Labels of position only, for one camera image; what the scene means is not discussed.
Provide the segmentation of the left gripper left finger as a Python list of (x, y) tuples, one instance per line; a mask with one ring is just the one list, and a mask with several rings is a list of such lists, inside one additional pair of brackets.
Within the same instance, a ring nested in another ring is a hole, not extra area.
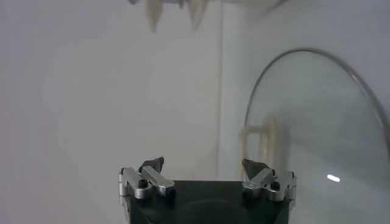
[(119, 202), (125, 203), (125, 199), (135, 197), (138, 200), (148, 200), (152, 191), (163, 197), (169, 204), (176, 199), (176, 185), (173, 180), (165, 178), (162, 168), (164, 157), (146, 160), (138, 169), (122, 167), (118, 172)]

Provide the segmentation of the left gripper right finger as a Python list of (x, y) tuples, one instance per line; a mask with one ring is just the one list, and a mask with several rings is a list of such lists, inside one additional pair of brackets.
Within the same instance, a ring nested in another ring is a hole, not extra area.
[(296, 202), (296, 175), (292, 171), (277, 172), (265, 163), (243, 159), (241, 162), (247, 180), (243, 190), (252, 198), (265, 194), (270, 201)]

